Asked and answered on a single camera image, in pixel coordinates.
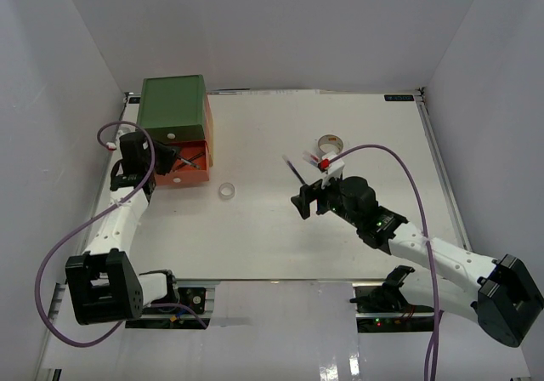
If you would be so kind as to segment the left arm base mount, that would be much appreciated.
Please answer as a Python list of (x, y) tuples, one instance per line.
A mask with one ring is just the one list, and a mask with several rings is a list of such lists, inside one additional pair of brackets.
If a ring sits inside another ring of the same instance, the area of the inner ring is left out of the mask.
[(209, 325), (215, 289), (213, 287), (178, 287), (175, 302), (189, 307), (194, 314), (181, 307), (157, 307), (167, 303), (166, 299), (152, 302), (135, 321), (125, 323), (126, 329), (144, 330), (205, 330)]

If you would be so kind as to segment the green pen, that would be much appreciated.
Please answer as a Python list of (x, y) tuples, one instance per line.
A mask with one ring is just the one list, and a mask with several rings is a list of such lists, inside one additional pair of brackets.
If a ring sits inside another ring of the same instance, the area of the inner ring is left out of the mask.
[(185, 165), (191, 166), (191, 167), (196, 168), (196, 169), (201, 169), (198, 164), (196, 164), (195, 162), (193, 162), (191, 160), (188, 160), (188, 159), (183, 158), (181, 156), (179, 156), (178, 159)]

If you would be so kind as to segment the purple pen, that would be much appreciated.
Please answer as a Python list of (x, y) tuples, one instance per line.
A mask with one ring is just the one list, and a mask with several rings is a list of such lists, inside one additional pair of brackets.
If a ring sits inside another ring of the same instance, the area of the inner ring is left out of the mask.
[(293, 165), (291, 160), (286, 155), (283, 155), (282, 159), (284, 160), (286, 165), (289, 167), (289, 169), (292, 171), (292, 173), (295, 175), (295, 177), (299, 181), (300, 185), (306, 185), (307, 183), (305, 182), (302, 175), (297, 171), (297, 169), (295, 168), (295, 166)]

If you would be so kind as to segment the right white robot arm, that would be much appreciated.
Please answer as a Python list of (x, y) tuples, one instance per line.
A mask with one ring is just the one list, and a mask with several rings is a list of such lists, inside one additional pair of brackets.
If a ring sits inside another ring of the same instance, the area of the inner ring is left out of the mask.
[(359, 311), (401, 312), (408, 306), (439, 310), (477, 323), (507, 347), (519, 347), (538, 315), (543, 297), (525, 264), (476, 254), (434, 238), (426, 239), (406, 217), (381, 206), (361, 177), (302, 185), (291, 199), (303, 219), (310, 205), (352, 225), (365, 245), (407, 260), (370, 292), (356, 291)]

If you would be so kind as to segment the large white tape roll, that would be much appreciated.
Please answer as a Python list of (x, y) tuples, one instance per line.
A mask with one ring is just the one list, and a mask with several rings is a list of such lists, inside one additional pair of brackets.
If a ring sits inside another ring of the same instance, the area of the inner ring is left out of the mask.
[(335, 134), (325, 134), (318, 139), (317, 148), (321, 156), (331, 152), (338, 155), (343, 151), (344, 143)]

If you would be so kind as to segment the orange cardboard box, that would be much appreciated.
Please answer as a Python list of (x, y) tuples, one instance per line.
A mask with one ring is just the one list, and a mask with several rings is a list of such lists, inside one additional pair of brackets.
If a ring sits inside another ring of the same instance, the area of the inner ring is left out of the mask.
[(170, 173), (166, 175), (155, 174), (156, 183), (159, 186), (198, 185), (210, 179), (211, 167), (213, 166), (213, 115), (206, 94), (204, 95), (203, 105), (205, 115), (204, 139), (171, 139), (167, 143), (169, 146), (179, 148), (179, 155), (185, 158), (191, 158), (198, 153), (204, 152), (205, 155), (196, 161), (201, 169), (191, 166), (180, 168), (182, 162), (177, 160)]

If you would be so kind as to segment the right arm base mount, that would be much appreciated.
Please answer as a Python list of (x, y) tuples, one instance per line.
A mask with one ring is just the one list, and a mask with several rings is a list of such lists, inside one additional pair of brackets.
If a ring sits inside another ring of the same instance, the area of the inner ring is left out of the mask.
[(355, 282), (350, 303), (355, 308), (359, 334), (430, 333), (434, 329), (432, 308), (409, 304), (387, 295), (381, 282)]

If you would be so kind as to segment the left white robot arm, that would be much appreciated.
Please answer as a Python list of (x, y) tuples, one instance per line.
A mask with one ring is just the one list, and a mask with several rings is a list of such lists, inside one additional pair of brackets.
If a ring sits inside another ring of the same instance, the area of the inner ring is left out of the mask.
[(110, 173), (109, 204), (99, 229), (81, 255), (65, 264), (76, 321), (91, 325), (138, 320), (153, 304), (169, 312), (179, 304), (170, 270), (135, 272), (129, 254), (141, 217), (156, 188), (155, 172), (168, 173), (179, 151), (150, 144), (141, 131), (119, 138), (122, 158)]

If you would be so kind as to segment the green drawer box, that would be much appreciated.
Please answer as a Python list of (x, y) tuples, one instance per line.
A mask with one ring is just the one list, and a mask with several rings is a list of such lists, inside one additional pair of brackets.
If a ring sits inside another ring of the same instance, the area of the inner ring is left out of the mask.
[(153, 77), (143, 81), (137, 124), (162, 143), (207, 138), (204, 77)]

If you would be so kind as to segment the black pen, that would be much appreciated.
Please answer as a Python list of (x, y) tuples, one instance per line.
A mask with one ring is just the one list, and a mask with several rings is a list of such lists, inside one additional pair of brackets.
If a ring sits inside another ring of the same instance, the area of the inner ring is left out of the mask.
[(193, 168), (200, 169), (201, 167), (196, 163), (196, 161), (198, 159), (200, 159), (201, 157), (203, 157), (204, 155), (205, 155), (205, 153), (201, 152), (201, 153), (198, 153), (198, 154), (194, 155), (191, 158), (185, 158), (185, 157), (182, 157), (182, 156), (178, 156), (178, 160), (182, 162), (182, 164), (179, 167), (181, 168), (181, 167), (184, 167), (184, 166), (191, 166)]

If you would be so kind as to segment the small clear tape roll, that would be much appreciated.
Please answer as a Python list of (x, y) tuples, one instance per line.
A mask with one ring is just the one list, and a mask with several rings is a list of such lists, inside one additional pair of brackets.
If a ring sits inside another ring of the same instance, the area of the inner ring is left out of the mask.
[(222, 183), (218, 188), (218, 195), (222, 200), (228, 201), (235, 197), (235, 186), (230, 182)]

